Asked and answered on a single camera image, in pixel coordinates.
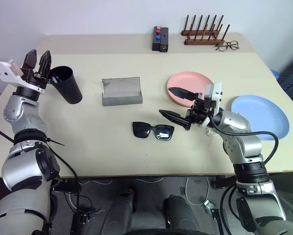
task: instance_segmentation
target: sunglasses lens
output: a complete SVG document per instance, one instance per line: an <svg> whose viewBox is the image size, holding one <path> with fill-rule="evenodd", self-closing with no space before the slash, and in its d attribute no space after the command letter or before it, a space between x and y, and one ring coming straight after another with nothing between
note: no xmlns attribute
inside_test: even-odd
<svg viewBox="0 0 293 235"><path fill-rule="evenodd" d="M139 138L146 138L150 134L152 126L145 122L135 121L132 123L133 134Z"/></svg>
<svg viewBox="0 0 293 235"><path fill-rule="evenodd" d="M167 125L159 125L155 128L156 138L161 141L168 141L172 137L172 133L174 132L173 126Z"/></svg>

